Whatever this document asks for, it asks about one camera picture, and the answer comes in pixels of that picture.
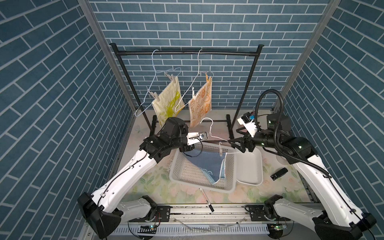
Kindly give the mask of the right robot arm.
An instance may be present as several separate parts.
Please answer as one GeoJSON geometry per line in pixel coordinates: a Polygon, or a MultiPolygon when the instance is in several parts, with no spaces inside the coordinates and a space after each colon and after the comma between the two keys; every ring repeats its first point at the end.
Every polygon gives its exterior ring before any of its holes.
{"type": "Polygon", "coordinates": [[[353,203],[326,170],[321,156],[308,139],[290,134],[289,118],[283,112],[281,93],[274,89],[264,91],[257,100],[254,112],[240,118],[242,127],[237,131],[242,137],[231,139],[229,143],[241,153],[251,153],[256,147],[262,147],[266,152],[281,157],[305,179],[323,210],[311,209],[274,195],[264,203],[265,218],[272,221],[281,218],[292,220],[315,232],[321,240],[360,239],[365,231],[371,231],[377,224],[376,218],[353,203]],[[277,113],[267,116],[268,127],[262,129],[257,113],[262,99],[268,94],[278,97],[280,107],[277,113]]]}

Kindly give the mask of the blue patterned towel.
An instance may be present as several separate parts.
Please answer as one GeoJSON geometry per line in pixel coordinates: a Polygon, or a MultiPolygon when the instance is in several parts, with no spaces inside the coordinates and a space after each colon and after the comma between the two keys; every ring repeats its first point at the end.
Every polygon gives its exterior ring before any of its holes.
{"type": "Polygon", "coordinates": [[[189,162],[201,170],[210,184],[215,185],[220,180],[225,179],[226,157],[224,153],[192,150],[184,152],[183,155],[189,162]]]}

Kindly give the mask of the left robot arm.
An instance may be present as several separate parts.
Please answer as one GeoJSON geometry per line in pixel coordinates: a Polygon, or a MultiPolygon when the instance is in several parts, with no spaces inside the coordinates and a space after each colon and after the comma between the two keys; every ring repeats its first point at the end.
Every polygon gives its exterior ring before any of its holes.
{"type": "Polygon", "coordinates": [[[123,197],[133,185],[174,149],[189,152],[207,139],[206,132],[189,132],[184,120],[168,118],[157,134],[143,140],[135,155],[102,187],[78,197],[81,214],[97,236],[106,239],[122,221],[152,220],[157,204],[148,196],[126,204],[123,197]]]}

